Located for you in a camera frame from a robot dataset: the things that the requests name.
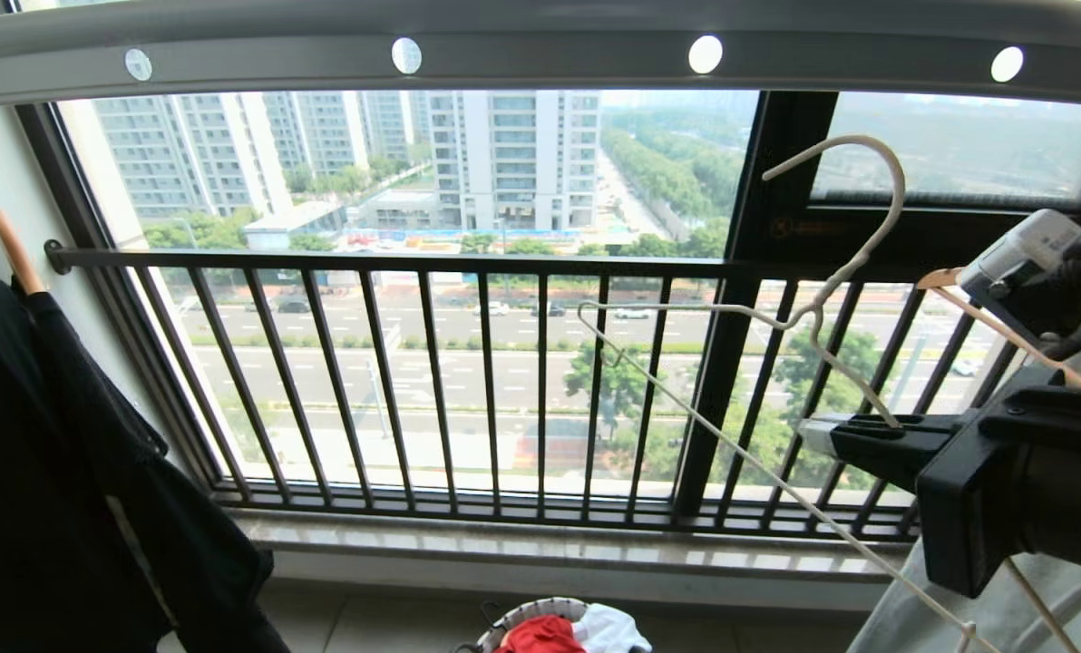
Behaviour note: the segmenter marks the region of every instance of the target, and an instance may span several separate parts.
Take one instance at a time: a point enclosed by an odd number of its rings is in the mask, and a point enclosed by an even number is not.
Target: metal railing
[[[542,523],[558,525],[586,525],[601,528],[648,529],[663,531],[690,531],[731,534],[751,534],[752,536],[777,537],[828,537],[828,532],[809,515],[799,509],[796,504],[789,504],[780,496],[777,489],[759,488],[761,492],[747,496],[740,492],[745,483],[746,467],[743,459],[735,458],[726,471],[720,491],[710,488],[693,488],[695,492],[705,493],[696,514],[675,511],[672,495],[682,492],[680,487],[683,476],[679,472],[678,480],[669,489],[669,495],[648,496],[641,492],[643,482],[644,456],[651,434],[651,422],[654,416],[656,394],[652,384],[645,384],[640,414],[636,419],[636,451],[632,463],[631,478],[625,479],[625,493],[596,492],[593,485],[595,458],[598,455],[598,424],[602,413],[602,343],[596,342],[595,356],[591,359],[591,384],[589,385],[589,405],[587,413],[587,437],[585,442],[585,462],[583,462],[583,483],[577,480],[575,488],[570,482],[555,483],[552,476],[546,470],[546,437],[549,435],[549,400],[546,381],[549,379],[549,281],[553,277],[591,277],[598,280],[596,301],[611,299],[611,279],[644,278],[652,280],[650,289],[656,289],[659,303],[669,303],[675,280],[710,280],[716,285],[716,296],[723,296],[723,284],[739,284],[751,286],[757,294],[763,281],[784,281],[777,301],[777,315],[785,319],[797,302],[803,280],[819,280],[830,271],[830,265],[802,266],[743,264],[739,262],[691,261],[691,259],[630,259],[630,257],[586,257],[586,256],[360,256],[330,255],[330,253],[301,252],[221,252],[221,251],[103,251],[65,249],[51,243],[46,246],[50,262],[58,271],[68,271],[71,267],[90,269],[110,269],[110,271],[132,271],[131,279],[137,280],[135,285],[142,289],[148,303],[151,319],[160,328],[160,334],[166,339],[172,359],[179,369],[179,379],[192,398],[197,434],[189,435],[188,445],[200,458],[205,459],[208,481],[214,497],[221,504],[233,507],[299,509],[317,512],[349,512],[366,515],[386,515],[421,518],[451,518],[451,520],[468,521],[520,521],[521,523]],[[210,331],[213,334],[213,346],[221,352],[223,364],[229,372],[230,384],[237,392],[239,405],[245,411],[248,429],[253,432],[264,459],[266,472],[248,472],[245,462],[239,459],[230,447],[229,425],[222,410],[214,405],[213,396],[204,382],[200,370],[191,358],[191,346],[184,339],[183,331],[177,323],[177,316],[171,306],[166,305],[166,286],[158,274],[159,269],[181,268],[188,277],[188,285],[192,286],[205,316]],[[245,275],[248,290],[254,314],[262,323],[266,347],[279,382],[284,389],[291,416],[295,419],[297,436],[302,439],[303,450],[311,465],[311,480],[288,479],[283,464],[276,455],[276,447],[271,442],[262,410],[256,402],[251,384],[246,379],[245,370],[239,362],[237,347],[224,323],[218,310],[211,282],[208,280],[208,269],[239,269]],[[330,387],[334,392],[334,413],[341,422],[346,447],[350,451],[355,480],[342,482],[330,479],[325,470],[324,454],[321,454],[316,435],[312,434],[311,422],[295,382],[295,368],[288,359],[288,347],[284,337],[279,333],[276,317],[271,314],[270,297],[264,285],[263,271],[297,272],[297,286],[301,286],[301,297],[309,306],[309,319],[318,336],[318,350],[321,351],[321,363],[329,375]],[[345,384],[345,375],[341,368],[341,350],[333,338],[329,314],[323,305],[324,291],[318,274],[347,272],[358,275],[358,285],[355,289],[362,295],[365,308],[366,335],[374,348],[375,372],[382,392],[375,392],[375,401],[384,398],[386,417],[383,410],[377,409],[377,416],[385,419],[385,430],[390,429],[391,445],[396,450],[398,476],[395,470],[390,475],[375,475],[374,467],[366,459],[365,448],[356,425],[358,413],[351,403],[351,392]],[[379,316],[377,289],[372,274],[383,272],[413,274],[419,286],[419,310],[424,318],[425,343],[424,351],[428,358],[431,408],[436,412],[438,441],[442,451],[442,483],[416,483],[413,479],[413,465],[409,456],[409,442],[401,423],[401,409],[396,392],[396,381],[391,372],[391,352],[385,343],[383,323]],[[437,304],[433,302],[432,274],[459,272],[475,276],[477,301],[479,303],[479,357],[483,372],[483,398],[485,398],[485,414],[488,417],[488,455],[490,468],[486,471],[491,482],[486,487],[468,488],[457,480],[457,465],[453,459],[456,442],[449,426],[449,405],[445,402],[442,385],[441,350],[442,343],[437,335]],[[536,397],[536,483],[535,489],[522,489],[519,480],[511,487],[505,487],[501,478],[501,456],[498,438],[498,411],[496,410],[496,379],[498,369],[494,363],[492,321],[490,318],[490,277],[530,276],[537,281],[536,292],[536,364],[537,364],[537,397]],[[906,271],[897,269],[867,268],[865,279],[853,280],[842,293],[842,303],[838,306],[838,318],[827,331],[826,344],[828,350],[836,351],[852,328],[852,317],[864,294],[867,282],[909,282]],[[871,377],[873,388],[881,390],[897,367],[899,352],[905,347],[907,335],[912,331],[912,323],[923,308],[921,290],[909,290],[902,299],[898,317],[886,342],[881,343],[881,355],[878,358],[876,372]],[[652,374],[659,373],[665,363],[664,344],[666,338],[667,311],[657,311],[653,319],[653,335],[649,343],[648,363]],[[716,332],[712,328],[707,332],[707,343],[698,355],[699,379],[695,388],[706,382],[706,375],[738,375],[738,360],[732,363],[711,360],[713,343],[728,338],[729,334]],[[596,326],[604,331],[606,319],[604,311],[596,314]],[[923,385],[921,396],[915,402],[917,413],[925,412],[943,387],[943,383],[951,371],[956,357],[964,346],[972,319],[960,316],[948,338],[947,346],[938,355],[932,372]],[[772,382],[776,363],[784,357],[784,334],[770,332],[761,352],[761,364],[755,379],[751,396],[746,402],[746,416],[740,425],[726,425],[726,430],[738,436],[738,442],[744,448],[755,443],[756,425],[763,410],[769,384]],[[1002,346],[993,362],[987,364],[978,387],[971,392],[972,401],[980,403],[987,400],[989,394],[1001,381],[1010,368],[1013,355],[1012,346]],[[819,405],[819,398],[830,379],[830,368],[818,363],[814,371],[814,381],[806,396],[802,399],[802,416],[812,414]],[[722,405],[699,408],[703,413],[713,414],[716,410],[725,412],[728,402]],[[859,404],[860,413],[868,412],[867,404]],[[684,426],[689,430],[689,423]],[[680,452],[680,470],[694,466],[706,466],[698,476],[703,478],[709,470],[712,455],[695,458],[686,451],[685,445]],[[782,456],[779,474],[786,479],[797,467],[802,441],[798,435],[792,435],[786,453]],[[827,472],[822,487],[815,493],[817,505],[828,514],[844,523],[854,525],[856,532],[877,542],[906,542],[915,536],[915,506],[892,504],[881,501],[885,484],[877,482],[867,493],[856,492],[857,499],[836,499],[836,487],[842,478],[844,468],[836,465]]]

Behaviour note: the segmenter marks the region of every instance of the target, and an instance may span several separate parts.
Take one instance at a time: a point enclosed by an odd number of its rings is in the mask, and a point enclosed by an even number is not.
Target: gray fabric
[[[1064,624],[1068,637],[1081,652],[1081,567],[1046,555],[1018,555],[1016,565],[1057,621]],[[926,581],[922,542],[915,543],[903,573],[918,587],[926,588],[926,594],[960,619],[975,622],[977,632],[1004,653],[1064,653],[1060,642],[1051,637],[1037,609],[1004,568],[997,571],[992,582],[975,600]],[[859,629],[848,653],[890,653],[893,650],[938,653],[955,650],[959,641],[960,631],[955,625],[936,616],[902,583],[893,583]],[[980,652],[983,648],[972,644],[969,650]]]

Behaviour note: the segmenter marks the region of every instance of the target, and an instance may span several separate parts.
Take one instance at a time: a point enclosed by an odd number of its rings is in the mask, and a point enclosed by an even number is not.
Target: laundry basket
[[[583,602],[583,600],[569,599],[565,596],[529,600],[528,603],[516,607],[495,622],[488,619],[492,624],[491,627],[480,636],[480,639],[476,640],[475,644],[459,644],[453,649],[453,653],[465,652],[465,650],[473,653],[493,653],[499,647],[499,641],[504,639],[504,636],[510,629],[519,627],[520,624],[532,619],[533,616],[557,615],[564,616],[565,619],[571,622],[578,622],[582,621],[582,616],[585,616],[585,611],[588,608],[588,604]]]

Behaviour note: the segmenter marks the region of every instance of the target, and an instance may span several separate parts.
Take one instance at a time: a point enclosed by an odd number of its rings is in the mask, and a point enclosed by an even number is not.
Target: black railing
[[[146,301],[151,306],[151,318],[160,326],[160,333],[166,338],[172,358],[179,368],[179,379],[184,389],[197,404],[195,415],[196,434],[189,435],[189,445],[195,451],[203,452],[205,475],[214,496],[222,504],[238,505],[238,507],[258,507],[272,509],[304,509],[321,512],[352,512],[368,515],[388,515],[403,517],[453,518],[454,520],[472,521],[528,521],[528,523],[615,527],[630,529],[653,529],[694,532],[718,532],[736,534],[757,534],[757,536],[785,537],[828,537],[828,531],[820,524],[810,520],[809,515],[799,509],[796,504],[789,504],[777,489],[753,487],[745,481],[747,467],[743,459],[735,458],[713,482],[706,487],[681,488],[682,479],[702,479],[706,482],[711,475],[706,470],[679,472],[677,481],[666,481],[657,492],[646,492],[643,481],[644,462],[650,455],[651,422],[656,414],[656,388],[644,384],[644,392],[640,392],[640,413],[635,419],[636,450],[632,455],[632,469],[612,484],[614,491],[606,492],[596,488],[595,479],[599,475],[599,458],[605,452],[599,450],[602,443],[599,434],[599,421],[604,412],[602,404],[602,379],[604,377],[602,344],[596,342],[591,346],[591,382],[588,385],[588,410],[583,414],[587,419],[586,437],[583,442],[583,479],[557,479],[549,474],[552,470],[552,459],[549,456],[549,445],[552,443],[553,410],[549,407],[551,396],[546,389],[551,372],[551,338],[549,329],[549,290],[552,290],[553,278],[590,277],[598,282],[595,298],[598,302],[611,299],[611,280],[619,278],[641,278],[643,289],[656,296],[659,303],[669,303],[673,293],[673,282],[689,280],[700,286],[711,284],[720,289],[722,284],[739,284],[752,289],[761,289],[765,281],[784,281],[780,293],[772,295],[770,305],[776,310],[779,319],[785,319],[801,294],[806,292],[801,281],[819,280],[830,271],[831,266],[805,266],[796,269],[795,266],[764,266],[740,263],[723,263],[716,261],[689,259],[627,259],[627,257],[531,257],[531,256],[358,256],[358,255],[325,255],[325,253],[255,253],[255,252],[213,252],[213,251],[102,251],[63,249],[58,244],[48,248],[51,263],[57,269],[69,267],[86,267],[92,269],[108,269],[112,272],[125,272],[131,269],[132,279],[137,280]],[[253,447],[262,454],[254,465],[245,462],[245,456],[239,458],[232,447],[233,429],[227,423],[221,407],[214,405],[214,392],[208,388],[204,375],[196,368],[191,358],[191,346],[188,337],[184,338],[182,321],[168,306],[169,274],[166,269],[176,269],[176,285],[179,289],[191,289],[201,312],[205,316],[205,325],[212,334],[210,346],[217,348],[222,357],[222,367],[229,374],[230,385],[237,394],[241,414],[239,421],[244,421],[242,430],[253,439]],[[262,414],[262,397],[255,397],[253,384],[246,377],[245,365],[239,360],[239,348],[228,332],[227,325],[212,289],[214,268],[233,269],[245,276],[245,285],[250,291],[250,302],[245,303],[246,312],[254,312],[264,334],[263,343],[270,352],[270,360],[279,375],[284,397],[289,405],[289,414],[295,422],[297,438],[302,441],[302,452],[309,463],[309,478],[303,480],[288,479],[284,465],[277,453],[271,430]],[[270,306],[268,296],[270,285],[280,281],[264,281],[267,271],[296,271],[290,275],[289,282],[295,290],[297,298],[305,301],[309,309],[313,335],[306,343],[308,347],[317,347],[321,355],[321,364],[325,369],[334,396],[334,409],[330,410],[334,418],[341,422],[343,438],[346,438],[346,450],[350,454],[350,470],[355,478],[350,481],[335,478],[326,465],[337,465],[341,462],[326,458],[320,451],[326,447],[309,421],[309,412],[299,392],[299,384],[295,378],[296,368],[289,359],[286,335],[280,334],[279,324]],[[365,316],[352,316],[352,319],[365,319],[365,332],[370,337],[370,346],[374,352],[374,382],[378,390],[374,394],[375,421],[381,423],[386,438],[396,451],[395,468],[377,470],[377,466],[368,462],[366,447],[358,428],[358,392],[348,390],[345,375],[341,368],[341,346],[333,338],[333,323],[323,304],[326,282],[320,281],[321,272],[342,272],[356,276],[358,281],[349,283],[355,292],[362,295]],[[413,454],[425,443],[424,434],[411,437],[401,422],[401,405],[398,400],[397,379],[392,375],[391,351],[385,342],[384,324],[381,319],[381,306],[374,274],[408,272],[417,281],[417,297],[413,305],[419,306],[424,318],[425,342],[424,351],[428,358],[428,373],[432,397],[425,400],[417,410],[421,413],[436,413],[430,421],[436,425],[438,445],[442,458],[439,470],[440,480],[432,482],[416,482],[414,476],[416,464]],[[480,352],[480,363],[483,374],[483,413],[488,417],[488,483],[473,487],[473,483],[462,482],[458,477],[465,471],[458,467],[454,455],[458,445],[450,430],[450,408],[445,401],[444,377],[448,369],[441,363],[441,351],[444,343],[437,333],[437,297],[432,285],[432,274],[462,272],[475,276],[477,301],[479,303],[478,321],[479,338],[475,341]],[[894,321],[893,331],[886,342],[877,347],[878,356],[876,371],[871,377],[871,387],[877,391],[884,389],[894,370],[899,363],[900,351],[905,350],[906,341],[912,331],[913,322],[922,315],[925,295],[920,290],[911,290],[909,272],[906,269],[865,269],[863,279],[856,279],[844,289],[842,298],[836,307],[833,323],[828,328],[825,338],[831,351],[842,346],[844,338],[851,334],[853,319],[857,307],[864,298],[865,284],[892,284],[900,282],[898,290],[905,292],[899,302],[888,302],[888,314],[898,315]],[[498,369],[493,356],[493,316],[491,315],[490,282],[499,284],[493,276],[529,276],[536,278],[536,345],[529,346],[536,359],[536,479],[535,487],[524,487],[520,478],[504,482],[501,475],[503,459],[511,452],[501,451],[503,438],[498,437],[498,413],[496,398],[498,384],[503,385],[504,370]],[[596,326],[605,332],[610,321],[605,311],[596,314]],[[648,370],[651,374],[659,374],[666,361],[665,338],[668,311],[657,311],[652,319],[652,337],[648,343]],[[721,334],[712,334],[710,343]],[[345,330],[345,326],[334,326]],[[971,332],[972,319],[960,316],[955,323],[946,346],[938,354],[931,375],[926,377],[921,394],[915,402],[916,412],[926,412],[932,408],[939,388],[943,387],[960,355]],[[757,374],[753,374],[752,392],[745,403],[746,413],[739,425],[726,425],[726,431],[735,434],[742,447],[755,449],[756,425],[759,423],[764,403],[768,401],[769,386],[776,371],[776,363],[784,360],[784,334],[772,331],[764,339],[761,350],[761,363]],[[713,347],[703,347],[697,352],[698,369],[704,374],[726,374],[736,379],[743,372],[739,360],[712,360]],[[988,364],[987,371],[972,396],[972,401],[983,401],[1001,376],[1010,368],[1014,350],[1010,346],[1002,347],[998,356]],[[818,363],[814,371],[806,396],[802,398],[801,414],[812,414],[819,408],[819,398],[827,388],[831,371],[825,363]],[[868,405],[858,405],[859,412],[867,412]],[[690,423],[682,423],[682,438],[690,432]],[[802,439],[792,436],[789,445],[782,455],[780,467],[777,468],[784,478],[789,476],[797,466],[802,451]],[[689,455],[680,452],[680,466],[697,465]],[[707,458],[703,464],[709,466]],[[885,484],[877,482],[870,492],[854,491],[851,497],[843,498],[843,491],[838,487],[844,467],[835,465],[826,472],[826,478],[817,487],[810,488],[813,498],[819,507],[844,523],[852,523],[858,533],[872,541],[904,542],[915,535],[915,508],[909,501],[881,501]],[[693,514],[682,512],[675,507],[672,496],[684,492],[703,496],[699,508]]]

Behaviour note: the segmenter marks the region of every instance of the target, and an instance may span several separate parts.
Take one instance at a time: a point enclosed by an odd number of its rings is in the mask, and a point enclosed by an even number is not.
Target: floor
[[[293,653],[450,653],[485,629],[486,596],[409,596],[390,589],[278,582],[263,590],[263,609]],[[504,610],[529,598],[494,598]],[[657,653],[842,653],[863,625],[860,613],[722,611],[620,605]],[[176,640],[160,653],[178,653]]]

